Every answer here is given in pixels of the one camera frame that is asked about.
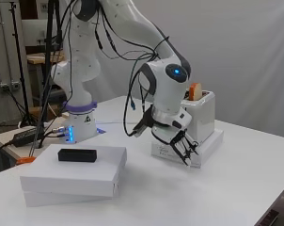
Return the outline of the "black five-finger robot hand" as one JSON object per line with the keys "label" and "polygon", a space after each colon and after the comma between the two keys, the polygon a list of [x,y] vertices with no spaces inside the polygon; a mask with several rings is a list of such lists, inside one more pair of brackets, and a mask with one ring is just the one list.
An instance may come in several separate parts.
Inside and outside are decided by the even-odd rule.
{"label": "black five-finger robot hand", "polygon": [[153,126],[153,137],[167,146],[187,167],[191,166],[193,155],[198,155],[199,142],[194,140],[186,129],[171,126]]}

